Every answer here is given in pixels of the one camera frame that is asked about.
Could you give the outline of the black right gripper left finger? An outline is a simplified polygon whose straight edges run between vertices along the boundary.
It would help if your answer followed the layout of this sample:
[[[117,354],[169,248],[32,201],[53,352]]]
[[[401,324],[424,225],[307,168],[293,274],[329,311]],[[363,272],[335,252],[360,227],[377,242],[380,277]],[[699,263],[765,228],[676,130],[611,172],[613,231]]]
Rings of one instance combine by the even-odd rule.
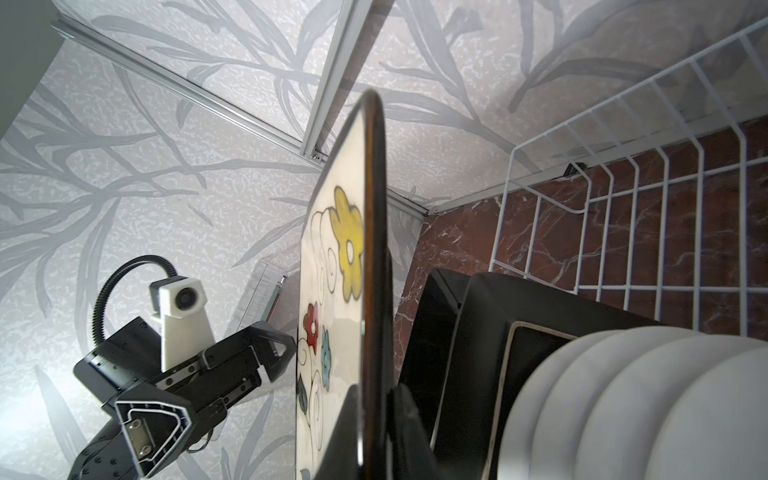
[[[359,386],[352,385],[344,398],[326,452],[314,479],[355,480],[359,478],[358,400]]]

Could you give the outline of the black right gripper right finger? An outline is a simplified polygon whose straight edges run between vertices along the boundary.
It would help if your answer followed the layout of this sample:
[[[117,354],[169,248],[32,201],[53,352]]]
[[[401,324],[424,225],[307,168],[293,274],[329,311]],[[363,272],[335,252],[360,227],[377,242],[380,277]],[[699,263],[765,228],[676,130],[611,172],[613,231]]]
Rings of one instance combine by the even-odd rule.
[[[387,434],[391,442],[393,479],[441,479],[419,410],[405,385],[388,394]]]

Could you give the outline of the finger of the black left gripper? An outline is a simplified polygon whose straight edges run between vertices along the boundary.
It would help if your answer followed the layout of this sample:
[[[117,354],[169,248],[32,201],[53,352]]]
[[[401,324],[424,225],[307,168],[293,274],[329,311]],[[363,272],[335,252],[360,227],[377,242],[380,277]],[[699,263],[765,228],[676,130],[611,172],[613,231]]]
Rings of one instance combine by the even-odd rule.
[[[269,381],[275,383],[296,354],[296,341],[267,322],[255,322],[205,349],[203,364],[207,369],[213,369],[248,349],[264,367]]]
[[[114,403],[140,477],[153,477],[177,460],[195,423],[192,403],[151,384],[138,384]]]

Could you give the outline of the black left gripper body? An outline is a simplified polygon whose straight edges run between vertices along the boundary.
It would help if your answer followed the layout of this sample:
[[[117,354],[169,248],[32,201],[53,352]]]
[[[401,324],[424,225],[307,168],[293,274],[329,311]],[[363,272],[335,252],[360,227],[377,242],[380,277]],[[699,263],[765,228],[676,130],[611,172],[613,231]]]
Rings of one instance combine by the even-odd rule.
[[[152,478],[137,474],[114,407],[120,394],[138,384],[154,385],[192,403],[195,423],[183,452],[210,437],[228,410],[262,384],[262,366],[250,349],[213,369],[203,364],[203,350],[162,372],[160,347],[160,335],[143,319],[135,318],[76,363],[75,377],[100,402],[109,420],[76,456],[70,478]]]

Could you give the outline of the floral square plate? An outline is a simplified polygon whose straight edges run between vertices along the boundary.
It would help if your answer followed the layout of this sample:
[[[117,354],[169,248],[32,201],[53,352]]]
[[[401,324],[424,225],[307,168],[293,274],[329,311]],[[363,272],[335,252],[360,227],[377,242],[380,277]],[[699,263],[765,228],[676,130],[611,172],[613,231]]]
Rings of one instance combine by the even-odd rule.
[[[300,241],[295,475],[314,479],[359,386],[358,479],[387,471],[392,373],[386,132],[380,96],[350,112],[310,197]]]

